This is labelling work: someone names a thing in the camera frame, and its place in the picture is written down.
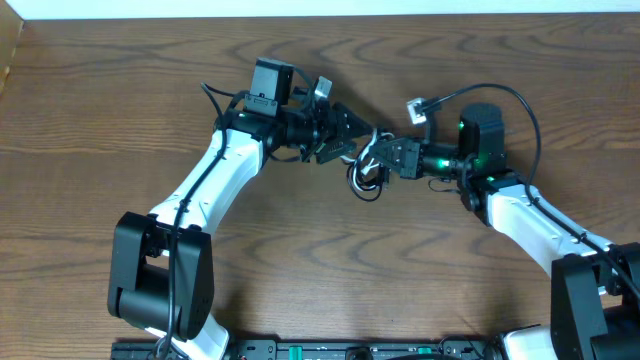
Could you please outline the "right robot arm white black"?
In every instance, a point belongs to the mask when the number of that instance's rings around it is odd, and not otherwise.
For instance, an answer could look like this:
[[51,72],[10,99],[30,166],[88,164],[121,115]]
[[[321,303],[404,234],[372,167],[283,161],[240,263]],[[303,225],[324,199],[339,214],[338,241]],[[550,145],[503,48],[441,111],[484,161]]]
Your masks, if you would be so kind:
[[465,208],[517,243],[551,279],[551,320],[503,333],[486,359],[636,359],[639,246],[616,245],[553,207],[506,162],[501,110],[464,108],[455,145],[379,140],[370,155],[405,179],[453,180]]

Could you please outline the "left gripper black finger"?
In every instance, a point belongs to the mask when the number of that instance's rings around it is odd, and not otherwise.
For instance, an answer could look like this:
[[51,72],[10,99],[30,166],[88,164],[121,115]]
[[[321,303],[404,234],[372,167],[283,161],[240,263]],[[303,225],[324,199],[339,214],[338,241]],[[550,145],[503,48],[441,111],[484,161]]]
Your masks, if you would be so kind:
[[357,145],[352,140],[336,139],[325,143],[316,153],[316,162],[324,164],[341,156],[346,156],[356,149]]
[[372,126],[340,102],[333,105],[336,116],[337,135],[341,138],[355,139],[370,135]]

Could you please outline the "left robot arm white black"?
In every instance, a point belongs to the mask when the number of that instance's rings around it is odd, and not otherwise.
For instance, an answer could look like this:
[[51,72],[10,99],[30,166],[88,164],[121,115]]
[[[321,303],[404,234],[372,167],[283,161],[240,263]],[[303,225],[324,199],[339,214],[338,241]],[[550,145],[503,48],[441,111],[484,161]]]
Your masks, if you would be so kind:
[[242,188],[281,147],[322,164],[376,134],[343,104],[330,80],[298,67],[256,60],[251,86],[217,107],[211,142],[185,180],[146,214],[125,213],[113,238],[109,313],[157,338],[140,359],[221,359],[230,335],[211,314],[212,237]]

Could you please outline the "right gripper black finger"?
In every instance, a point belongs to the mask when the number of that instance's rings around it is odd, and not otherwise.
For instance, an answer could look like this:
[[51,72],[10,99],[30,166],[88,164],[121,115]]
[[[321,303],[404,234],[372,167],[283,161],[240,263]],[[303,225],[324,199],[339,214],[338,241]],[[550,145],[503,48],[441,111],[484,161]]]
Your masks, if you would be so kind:
[[376,150],[370,151],[369,156],[379,163],[383,183],[388,183],[393,173],[399,174],[402,170],[401,157],[398,152]]
[[390,140],[380,140],[374,146],[376,155],[400,155],[406,148],[407,137],[399,137]]

